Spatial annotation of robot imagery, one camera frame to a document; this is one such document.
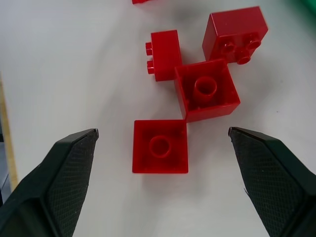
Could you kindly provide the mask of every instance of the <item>lego stud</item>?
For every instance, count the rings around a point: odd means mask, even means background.
[[[258,36],[250,36],[245,41],[245,46],[247,50],[253,50],[258,48],[261,45],[261,41]]]
[[[227,41],[221,45],[221,52],[222,54],[232,53],[235,50],[235,45],[231,41]]]
[[[152,56],[153,54],[153,45],[151,42],[146,43],[146,53],[147,53],[147,56]]]
[[[166,158],[171,153],[171,142],[166,136],[155,136],[149,142],[149,151],[153,157]]]
[[[148,74],[154,74],[155,73],[153,60],[147,61],[147,71],[148,71]]]
[[[197,79],[193,88],[193,99],[199,104],[210,102],[217,91],[217,83],[214,78],[203,76]]]
[[[248,50],[238,50],[235,53],[235,58],[238,64],[246,64],[250,61],[250,54]]]

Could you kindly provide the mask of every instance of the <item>red plastic block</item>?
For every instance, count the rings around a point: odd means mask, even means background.
[[[229,63],[245,64],[267,31],[258,6],[212,13],[202,45],[205,59],[224,57]]]
[[[187,124],[184,120],[136,120],[133,173],[188,173]]]
[[[231,114],[240,104],[224,59],[177,67],[174,81],[187,122]]]
[[[152,42],[146,43],[146,53],[153,56],[147,62],[148,74],[155,74],[156,81],[173,80],[174,68],[182,65],[178,32],[152,33]]]
[[[149,1],[149,0],[132,0],[132,3],[136,4],[136,3],[143,3],[143,2],[146,2],[146,1]]]

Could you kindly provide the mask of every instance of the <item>white table surface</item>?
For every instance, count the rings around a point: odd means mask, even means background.
[[[291,0],[2,0],[0,70],[19,180],[57,140],[96,127],[74,237],[268,237],[246,195],[230,126],[281,139],[316,172],[316,18]],[[131,172],[136,119],[180,119],[172,82],[147,75],[150,33],[177,29],[186,63],[211,12],[260,5],[269,25],[229,68],[241,105],[192,123],[187,175]]]

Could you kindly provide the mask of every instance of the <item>red lego brick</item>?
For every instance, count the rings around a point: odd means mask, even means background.
[[[187,122],[231,114],[240,104],[225,59],[177,67],[174,81]]]
[[[188,173],[187,124],[184,120],[136,120],[133,173]]]
[[[268,26],[260,7],[212,13],[203,40],[206,60],[224,57],[245,64],[261,45]]]
[[[144,3],[146,1],[149,1],[149,0],[132,0],[132,3],[133,4],[136,4],[136,3]]]
[[[174,68],[182,65],[178,32],[152,33],[152,41],[146,43],[146,53],[153,56],[147,62],[149,74],[155,74],[156,81],[173,80]]]

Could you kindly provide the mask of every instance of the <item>green object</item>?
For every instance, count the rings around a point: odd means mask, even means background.
[[[316,0],[302,0],[302,1],[312,11],[312,13],[316,14]]]

